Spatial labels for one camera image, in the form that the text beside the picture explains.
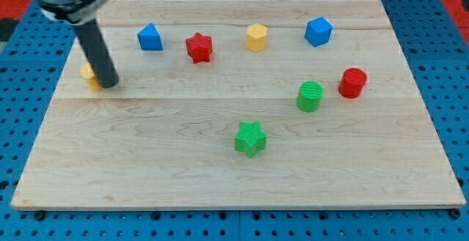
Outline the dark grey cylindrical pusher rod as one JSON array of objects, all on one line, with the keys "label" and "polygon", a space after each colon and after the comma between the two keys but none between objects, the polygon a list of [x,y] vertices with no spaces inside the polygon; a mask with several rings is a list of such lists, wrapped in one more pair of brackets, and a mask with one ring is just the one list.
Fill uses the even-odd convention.
[{"label": "dark grey cylindrical pusher rod", "polygon": [[73,27],[97,82],[105,89],[116,86],[119,76],[110,57],[106,42],[95,19]]}]

